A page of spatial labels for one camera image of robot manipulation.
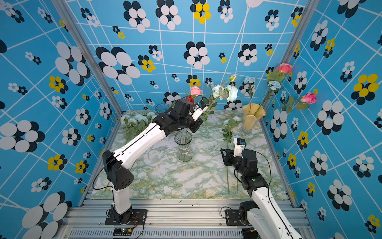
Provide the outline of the clear glass vase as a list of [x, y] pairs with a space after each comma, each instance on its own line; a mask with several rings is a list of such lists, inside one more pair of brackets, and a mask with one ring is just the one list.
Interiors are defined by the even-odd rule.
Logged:
[[174, 137], [175, 143], [178, 145], [177, 157], [182, 162], [188, 162], [193, 158], [191, 148], [192, 134], [186, 130], [179, 131]]

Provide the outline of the pink rose stem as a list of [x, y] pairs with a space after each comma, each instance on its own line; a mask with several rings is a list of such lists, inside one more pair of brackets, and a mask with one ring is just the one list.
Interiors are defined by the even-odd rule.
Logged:
[[194, 86], [191, 88], [191, 96], [194, 98], [198, 97], [202, 93], [203, 93], [203, 91], [197, 86]]

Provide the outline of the blue purple ribbed glass vase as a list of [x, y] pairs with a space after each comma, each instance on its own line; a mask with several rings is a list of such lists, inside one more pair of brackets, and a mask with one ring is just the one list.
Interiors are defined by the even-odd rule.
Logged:
[[160, 115], [160, 114], [163, 114], [163, 113], [168, 113], [169, 109], [170, 109], [170, 105], [167, 104], [167, 103], [158, 104], [155, 107], [155, 114], [156, 115]]

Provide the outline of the yellow ceramic vase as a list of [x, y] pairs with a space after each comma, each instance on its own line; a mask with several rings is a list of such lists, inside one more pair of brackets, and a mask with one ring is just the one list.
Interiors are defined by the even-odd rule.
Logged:
[[251, 130], [260, 118], [266, 115], [264, 108], [255, 103], [249, 103], [243, 106], [243, 129]]

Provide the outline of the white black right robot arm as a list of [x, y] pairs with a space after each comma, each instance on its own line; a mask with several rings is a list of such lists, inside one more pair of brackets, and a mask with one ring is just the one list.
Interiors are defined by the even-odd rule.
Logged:
[[233, 166], [241, 175], [241, 184], [251, 198], [240, 204], [241, 221], [251, 225], [262, 239], [301, 239], [276, 203], [270, 183], [258, 171], [259, 153], [245, 149], [235, 154], [234, 150], [223, 148], [220, 152], [224, 165]]

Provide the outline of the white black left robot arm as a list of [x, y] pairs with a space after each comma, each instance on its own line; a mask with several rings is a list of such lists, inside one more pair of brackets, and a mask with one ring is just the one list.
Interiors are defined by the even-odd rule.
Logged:
[[157, 115], [146, 129], [123, 147], [102, 155], [106, 178], [110, 182], [113, 203], [108, 212], [112, 222], [126, 225], [133, 219], [129, 186], [134, 180], [130, 169], [135, 161], [152, 145], [174, 131], [188, 128], [196, 132], [203, 120], [201, 115], [208, 109], [205, 102], [193, 104], [186, 99], [175, 101], [172, 108]]

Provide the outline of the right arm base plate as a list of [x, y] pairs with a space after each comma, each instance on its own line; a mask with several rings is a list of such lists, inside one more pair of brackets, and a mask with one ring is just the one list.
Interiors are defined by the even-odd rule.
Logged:
[[224, 216], [227, 226], [250, 226], [248, 222], [245, 222], [241, 218], [239, 210], [225, 209]]

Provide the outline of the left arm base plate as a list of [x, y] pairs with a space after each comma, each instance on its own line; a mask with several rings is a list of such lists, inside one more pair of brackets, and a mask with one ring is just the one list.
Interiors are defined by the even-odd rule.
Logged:
[[106, 213], [105, 225], [145, 225], [148, 210], [144, 209], [131, 209], [127, 210], [124, 214], [118, 214], [114, 209], [109, 209]]

